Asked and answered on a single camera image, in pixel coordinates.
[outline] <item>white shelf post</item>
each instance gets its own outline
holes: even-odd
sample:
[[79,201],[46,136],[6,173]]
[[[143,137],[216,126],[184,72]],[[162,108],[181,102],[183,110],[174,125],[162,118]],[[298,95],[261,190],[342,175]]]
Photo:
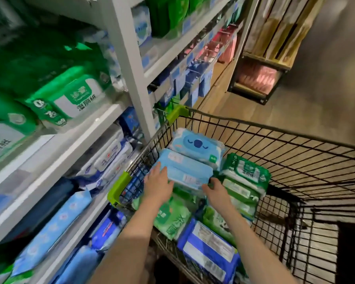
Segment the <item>white shelf post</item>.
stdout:
[[98,3],[140,126],[149,141],[156,133],[155,123],[129,1],[98,0]]

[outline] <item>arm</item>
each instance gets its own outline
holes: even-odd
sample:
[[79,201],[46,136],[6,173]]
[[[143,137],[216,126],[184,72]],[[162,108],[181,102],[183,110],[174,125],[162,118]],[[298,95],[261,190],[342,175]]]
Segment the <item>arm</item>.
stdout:
[[139,209],[120,233],[96,269],[90,284],[138,284],[141,278],[152,226],[161,205],[170,199],[173,182],[167,168],[158,162],[145,177],[145,191]]
[[214,188],[203,186],[210,204],[226,221],[231,230],[237,250],[248,277],[253,284],[296,284],[296,280],[278,258],[261,242],[251,230],[246,220],[239,214],[230,201],[221,182],[217,178],[210,179]]

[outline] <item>floor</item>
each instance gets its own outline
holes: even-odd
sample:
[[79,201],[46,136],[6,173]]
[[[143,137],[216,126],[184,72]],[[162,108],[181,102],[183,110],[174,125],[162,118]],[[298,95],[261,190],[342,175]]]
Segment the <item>floor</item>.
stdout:
[[[327,0],[292,70],[265,106],[226,92],[234,66],[216,64],[213,88],[197,106],[199,110],[355,146],[355,0]],[[308,227],[289,229],[287,241],[293,239],[296,247],[291,256],[281,254],[287,227],[277,224],[278,219],[266,220],[270,212],[284,219],[290,208],[286,201],[266,196],[254,224],[267,247],[283,260],[292,257],[292,272],[301,283],[335,283],[336,221],[355,222],[355,183],[344,182],[355,180],[355,147],[295,138],[250,124],[237,126],[227,120],[219,124],[232,128],[219,129],[215,119],[201,119],[213,124],[193,124],[193,129],[268,168],[273,185],[308,203],[339,205],[337,212],[322,207],[316,213],[316,219],[325,223],[312,221],[310,208],[298,213],[301,224]]]

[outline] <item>black wire basket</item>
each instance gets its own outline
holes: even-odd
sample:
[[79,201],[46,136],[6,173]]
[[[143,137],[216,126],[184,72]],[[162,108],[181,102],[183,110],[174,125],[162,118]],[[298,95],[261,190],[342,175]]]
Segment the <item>black wire basket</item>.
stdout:
[[[171,142],[174,131],[191,129],[224,143],[225,156],[234,152],[269,170],[267,195],[259,202],[252,229],[299,282],[343,283],[344,262],[351,265],[355,260],[355,253],[342,254],[342,259],[338,253],[342,226],[355,225],[355,146],[183,106],[166,119],[110,191],[111,203],[129,205],[141,193],[143,177]],[[156,229],[152,239],[190,281],[216,282]]]

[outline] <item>shopping cart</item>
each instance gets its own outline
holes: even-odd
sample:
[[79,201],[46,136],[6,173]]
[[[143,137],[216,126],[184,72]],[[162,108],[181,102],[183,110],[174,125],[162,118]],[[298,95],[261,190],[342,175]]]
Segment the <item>shopping cart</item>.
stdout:
[[[139,195],[145,173],[180,127],[220,140],[225,155],[235,152],[270,171],[252,228],[300,282],[335,283],[339,225],[355,223],[355,146],[177,106],[109,192],[111,203],[126,206]],[[152,239],[193,283],[216,282],[156,229]]]

